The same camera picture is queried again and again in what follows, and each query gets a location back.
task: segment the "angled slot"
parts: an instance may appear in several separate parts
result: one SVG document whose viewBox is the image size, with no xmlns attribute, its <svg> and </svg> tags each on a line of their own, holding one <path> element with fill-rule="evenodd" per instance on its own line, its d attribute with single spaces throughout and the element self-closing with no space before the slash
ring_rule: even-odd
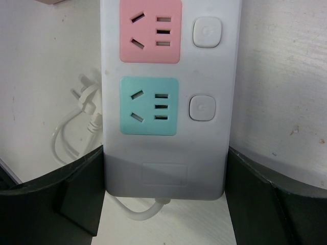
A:
<svg viewBox="0 0 327 245">
<path fill-rule="evenodd" d="M 168 94 L 156 93 L 154 96 L 156 99 L 168 99 Z"/>
<path fill-rule="evenodd" d="M 136 120 L 138 120 L 138 121 L 141 122 L 141 123 L 142 123 L 143 120 L 144 120 L 143 118 L 141 118 L 140 116 L 136 115 L 135 113 L 132 113 L 132 114 L 131 114 L 131 117 L 135 118 Z"/>
<path fill-rule="evenodd" d="M 170 17 L 157 17 L 157 22 L 172 22 Z"/>
<path fill-rule="evenodd" d="M 135 23 L 135 22 L 137 22 L 138 20 L 142 19 L 143 17 L 145 17 L 145 15 L 144 15 L 144 13 L 141 13 L 141 14 L 139 14 L 137 17 L 132 18 L 131 21 L 132 21 L 132 23 Z"/>
<path fill-rule="evenodd" d="M 132 39 L 131 43 L 133 43 L 135 46 L 138 46 L 141 49 L 144 49 L 144 45 L 141 44 L 140 42 L 136 41 L 135 39 Z"/>
<path fill-rule="evenodd" d="M 156 42 L 157 46 L 170 46 L 170 42 Z"/>
<path fill-rule="evenodd" d="M 168 105 L 154 105 L 154 109 L 168 109 Z"/>
<path fill-rule="evenodd" d="M 141 95 L 143 95 L 143 90 L 133 94 L 131 97 L 132 97 L 132 100 L 136 99 L 137 97 L 140 97 Z"/>
<path fill-rule="evenodd" d="M 168 120 L 168 116 L 154 116 L 155 120 Z"/>
<path fill-rule="evenodd" d="M 170 30 L 157 30 L 157 34 L 170 34 Z"/>
</svg>

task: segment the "white button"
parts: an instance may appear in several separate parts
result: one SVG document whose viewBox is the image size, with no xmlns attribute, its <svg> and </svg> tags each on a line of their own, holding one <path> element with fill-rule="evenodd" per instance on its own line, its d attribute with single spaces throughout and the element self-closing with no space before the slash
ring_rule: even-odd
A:
<svg viewBox="0 0 327 245">
<path fill-rule="evenodd" d="M 211 96 L 197 95 L 190 102 L 190 117 L 196 121 L 210 121 L 215 117 L 216 101 Z"/>
<path fill-rule="evenodd" d="M 216 47 L 220 42 L 221 30 L 221 21 L 218 18 L 198 18 L 194 24 L 193 42 L 198 47 Z"/>
</svg>

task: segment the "white wooden surface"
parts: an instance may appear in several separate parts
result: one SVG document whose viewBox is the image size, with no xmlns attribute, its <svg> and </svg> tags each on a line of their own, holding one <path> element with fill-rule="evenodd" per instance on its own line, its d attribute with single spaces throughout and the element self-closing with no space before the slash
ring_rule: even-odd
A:
<svg viewBox="0 0 327 245">
<path fill-rule="evenodd" d="M 76 106 L 77 77 L 100 68 L 98 0 L 0 1 L 0 158 L 23 180 L 58 166 L 48 142 Z M 230 143 L 284 174 L 327 188 L 327 2 L 243 0 Z M 88 118 L 67 129 L 76 148 Z M 132 209 L 152 200 L 123 199 Z M 172 201 L 134 222 L 106 198 L 92 244 L 236 244 L 225 197 Z"/>
</svg>

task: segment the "power plug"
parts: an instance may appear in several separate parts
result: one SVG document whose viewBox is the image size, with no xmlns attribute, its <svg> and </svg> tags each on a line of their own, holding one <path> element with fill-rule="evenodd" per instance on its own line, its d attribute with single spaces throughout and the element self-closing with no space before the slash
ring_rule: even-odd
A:
<svg viewBox="0 0 327 245">
<path fill-rule="evenodd" d="M 101 0 L 106 189 L 224 192 L 241 0 Z"/>
</svg>

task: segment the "pink outlet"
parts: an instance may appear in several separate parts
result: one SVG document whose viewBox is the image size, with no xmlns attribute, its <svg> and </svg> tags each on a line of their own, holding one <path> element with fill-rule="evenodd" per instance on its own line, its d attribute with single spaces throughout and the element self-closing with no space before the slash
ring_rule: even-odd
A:
<svg viewBox="0 0 327 245">
<path fill-rule="evenodd" d="M 181 0 L 121 0 L 121 60 L 178 63 L 181 21 Z"/>
</svg>

